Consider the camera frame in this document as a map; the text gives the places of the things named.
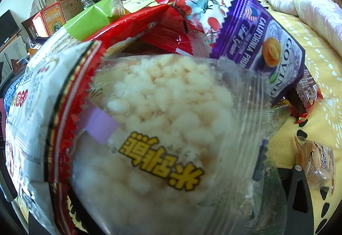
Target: yellow bedsheet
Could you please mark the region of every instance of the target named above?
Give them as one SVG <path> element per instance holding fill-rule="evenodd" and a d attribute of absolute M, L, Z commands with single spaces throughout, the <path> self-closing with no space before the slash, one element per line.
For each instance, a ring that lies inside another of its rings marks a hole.
<path fill-rule="evenodd" d="M 128 0 L 124 3 L 130 12 L 156 5 L 154 0 Z M 308 134 L 308 139 L 332 147 L 336 159 L 334 195 L 324 201 L 318 190 L 311 190 L 316 231 L 322 220 L 332 216 L 342 199 L 342 58 L 326 40 L 299 18 L 270 10 L 269 13 L 305 48 L 305 64 L 324 97 L 322 102 L 315 104 L 308 123 L 301 128 Z M 269 150 L 277 167 L 292 168 L 295 164 L 296 146 L 293 136 L 300 128 L 294 122 L 294 118 L 289 118 L 270 141 Z M 330 207 L 321 218 L 322 207 L 326 202 Z"/>

